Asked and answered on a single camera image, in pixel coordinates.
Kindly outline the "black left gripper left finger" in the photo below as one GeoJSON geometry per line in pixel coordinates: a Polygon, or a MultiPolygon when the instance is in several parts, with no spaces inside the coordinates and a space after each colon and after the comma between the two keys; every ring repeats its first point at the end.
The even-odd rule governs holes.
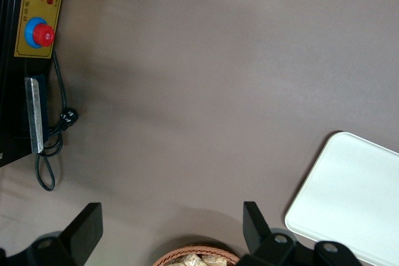
{"type": "Polygon", "coordinates": [[[102,204],[91,202],[63,231],[44,234],[15,255],[1,249],[1,265],[85,265],[102,236],[102,204]]]}

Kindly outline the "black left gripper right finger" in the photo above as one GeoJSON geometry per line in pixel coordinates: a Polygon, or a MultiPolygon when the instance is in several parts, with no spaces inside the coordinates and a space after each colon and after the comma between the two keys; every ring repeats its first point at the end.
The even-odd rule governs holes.
{"type": "Polygon", "coordinates": [[[285,230],[272,230],[254,201],[243,203],[243,236],[249,253],[239,265],[360,265],[352,251],[334,241],[317,242],[312,249],[285,230]]]}

